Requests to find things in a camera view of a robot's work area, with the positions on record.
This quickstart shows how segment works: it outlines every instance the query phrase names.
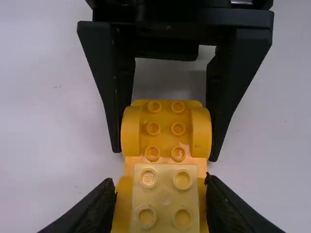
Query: plastic toy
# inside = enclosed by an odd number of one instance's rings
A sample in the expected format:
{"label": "plastic toy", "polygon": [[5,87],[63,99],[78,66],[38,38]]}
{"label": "plastic toy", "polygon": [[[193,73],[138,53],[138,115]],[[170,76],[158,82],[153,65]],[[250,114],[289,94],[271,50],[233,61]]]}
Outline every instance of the plastic toy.
{"label": "plastic toy", "polygon": [[[207,172],[231,117],[272,44],[273,0],[86,0],[78,35],[124,173],[41,233],[283,233]],[[135,58],[207,66],[205,107],[195,100],[131,103]]]}

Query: lego logo on stud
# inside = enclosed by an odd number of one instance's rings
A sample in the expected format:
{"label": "lego logo on stud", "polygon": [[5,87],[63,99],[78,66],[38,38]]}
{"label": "lego logo on stud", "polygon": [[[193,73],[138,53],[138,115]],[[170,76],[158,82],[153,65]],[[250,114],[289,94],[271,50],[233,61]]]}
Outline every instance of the lego logo on stud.
{"label": "lego logo on stud", "polygon": [[179,170],[173,177],[173,183],[179,190],[187,190],[192,186],[192,178],[187,170]]}
{"label": "lego logo on stud", "polygon": [[171,152],[171,157],[175,162],[182,162],[186,157],[185,149],[182,147],[175,147]]}
{"label": "lego logo on stud", "polygon": [[173,224],[180,230],[187,230],[193,224],[191,211],[185,207],[178,209],[173,216]]}
{"label": "lego logo on stud", "polygon": [[161,127],[159,126],[158,123],[156,122],[150,122],[147,125],[147,133],[150,134],[151,136],[157,136],[161,132]]}
{"label": "lego logo on stud", "polygon": [[161,111],[162,105],[159,101],[150,101],[147,105],[147,108],[149,110],[149,112],[151,113],[157,113],[159,111]]}
{"label": "lego logo on stud", "polygon": [[185,104],[182,101],[174,101],[171,105],[172,111],[177,114],[183,113],[185,108]]}
{"label": "lego logo on stud", "polygon": [[182,123],[176,122],[172,125],[171,131],[174,135],[181,136],[185,133],[186,129]]}
{"label": "lego logo on stud", "polygon": [[157,183],[157,173],[151,168],[143,170],[140,177],[140,185],[146,189],[152,189]]}

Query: white table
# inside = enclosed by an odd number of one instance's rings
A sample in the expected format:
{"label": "white table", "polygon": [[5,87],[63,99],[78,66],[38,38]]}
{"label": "white table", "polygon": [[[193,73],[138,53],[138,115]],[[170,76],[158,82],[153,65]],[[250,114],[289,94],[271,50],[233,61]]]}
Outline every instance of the white table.
{"label": "white table", "polygon": [[[276,1],[274,44],[209,164],[289,233],[310,231],[311,2]],[[83,0],[0,3],[0,232],[34,233],[122,175],[76,34]],[[133,99],[205,99],[214,48],[193,63],[137,59]]]}

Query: yellow lego brick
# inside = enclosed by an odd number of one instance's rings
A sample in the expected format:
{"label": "yellow lego brick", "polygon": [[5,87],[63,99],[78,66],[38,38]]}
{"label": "yellow lego brick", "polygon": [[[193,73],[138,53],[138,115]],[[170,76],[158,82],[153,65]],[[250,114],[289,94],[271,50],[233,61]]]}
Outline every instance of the yellow lego brick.
{"label": "yellow lego brick", "polygon": [[137,100],[127,107],[121,126],[125,157],[182,163],[207,159],[211,150],[209,111],[196,100]]}
{"label": "yellow lego brick", "polygon": [[211,139],[209,112],[196,100],[137,100],[127,107],[111,232],[208,233],[204,179]]}
{"label": "yellow lego brick", "polygon": [[135,164],[130,233],[199,233],[197,169]]}

